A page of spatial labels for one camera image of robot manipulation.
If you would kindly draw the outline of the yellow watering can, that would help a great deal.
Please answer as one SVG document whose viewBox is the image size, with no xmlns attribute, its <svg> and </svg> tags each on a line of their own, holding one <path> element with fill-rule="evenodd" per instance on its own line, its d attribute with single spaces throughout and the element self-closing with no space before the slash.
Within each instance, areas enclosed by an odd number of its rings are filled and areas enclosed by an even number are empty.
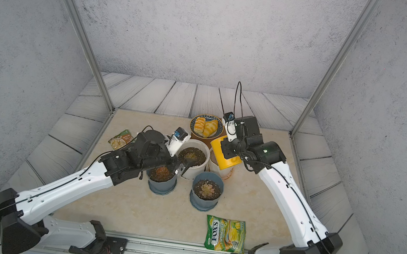
<svg viewBox="0 0 407 254">
<path fill-rule="evenodd" d="M 236 144 L 230 142 L 227 136 L 217 138 L 210 143 L 217 165 L 221 170 L 225 170 L 242 163 L 239 154 L 236 152 Z"/>
</svg>

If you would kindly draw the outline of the blue pot red succulent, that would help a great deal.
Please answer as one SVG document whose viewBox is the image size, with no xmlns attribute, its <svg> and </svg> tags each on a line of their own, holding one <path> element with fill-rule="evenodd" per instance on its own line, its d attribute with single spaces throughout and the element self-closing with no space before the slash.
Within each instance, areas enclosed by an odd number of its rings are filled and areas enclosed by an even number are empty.
<svg viewBox="0 0 407 254">
<path fill-rule="evenodd" d="M 169 194 L 177 185 L 177 175 L 164 166 L 147 171 L 147 176 L 148 186 L 156 195 Z"/>
</svg>

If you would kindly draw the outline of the white pot bright green succulent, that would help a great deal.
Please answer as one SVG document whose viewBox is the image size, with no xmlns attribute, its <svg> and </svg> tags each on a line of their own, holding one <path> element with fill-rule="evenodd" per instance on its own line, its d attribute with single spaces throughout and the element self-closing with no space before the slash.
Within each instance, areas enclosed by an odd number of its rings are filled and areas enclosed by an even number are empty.
<svg viewBox="0 0 407 254">
<path fill-rule="evenodd" d="M 216 157 L 214 154 L 214 151 L 210 151 L 210 158 L 209 162 L 207 163 L 207 170 L 209 172 L 213 172 L 215 174 L 218 174 L 222 180 L 227 180 L 233 175 L 233 167 L 227 168 L 227 169 L 220 169 L 219 165 L 217 164 Z"/>
</svg>

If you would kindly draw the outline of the large white pot dark soil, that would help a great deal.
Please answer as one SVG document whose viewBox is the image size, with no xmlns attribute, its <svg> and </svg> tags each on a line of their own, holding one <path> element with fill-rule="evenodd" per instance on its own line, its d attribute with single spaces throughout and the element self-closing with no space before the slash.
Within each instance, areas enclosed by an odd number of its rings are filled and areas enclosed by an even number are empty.
<svg viewBox="0 0 407 254">
<path fill-rule="evenodd" d="M 191 164 L 180 178 L 192 181 L 198 174 L 205 171 L 210 158 L 210 150 L 203 142 L 190 139 L 181 146 L 177 157 L 184 165 Z"/>
</svg>

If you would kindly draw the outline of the blue pot pink succulent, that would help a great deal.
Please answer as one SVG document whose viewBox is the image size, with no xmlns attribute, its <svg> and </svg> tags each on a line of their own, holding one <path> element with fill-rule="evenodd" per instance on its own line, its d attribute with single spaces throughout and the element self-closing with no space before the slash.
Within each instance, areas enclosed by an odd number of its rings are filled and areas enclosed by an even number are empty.
<svg viewBox="0 0 407 254">
<path fill-rule="evenodd" d="M 222 178 L 213 172 L 198 174 L 192 183 L 190 202 L 198 211 L 212 210 L 224 193 Z"/>
</svg>

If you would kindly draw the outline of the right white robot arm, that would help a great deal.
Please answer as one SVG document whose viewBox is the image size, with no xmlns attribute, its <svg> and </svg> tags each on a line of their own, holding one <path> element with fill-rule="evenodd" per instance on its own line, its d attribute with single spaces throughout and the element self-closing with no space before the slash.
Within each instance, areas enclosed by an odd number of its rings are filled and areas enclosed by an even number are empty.
<svg viewBox="0 0 407 254">
<path fill-rule="evenodd" d="M 236 118 L 228 112 L 222 123 L 227 135 L 211 142 L 219 167 L 229 168 L 242 161 L 248 171 L 257 174 L 275 199 L 291 234 L 291 245 L 275 248 L 265 244 L 253 254 L 336 254 L 343 245 L 341 237 L 328 232 L 312 212 L 280 146 L 263 140 L 257 118 Z"/>
</svg>

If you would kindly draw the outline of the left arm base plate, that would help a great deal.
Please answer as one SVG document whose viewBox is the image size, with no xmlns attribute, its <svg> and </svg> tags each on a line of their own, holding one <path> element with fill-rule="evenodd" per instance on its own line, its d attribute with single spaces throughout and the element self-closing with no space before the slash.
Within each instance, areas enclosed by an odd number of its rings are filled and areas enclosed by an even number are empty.
<svg viewBox="0 0 407 254">
<path fill-rule="evenodd" d="M 127 239 L 105 236 L 97 236 L 93 242 L 83 248 L 70 246 L 72 254 L 124 254 Z"/>
</svg>

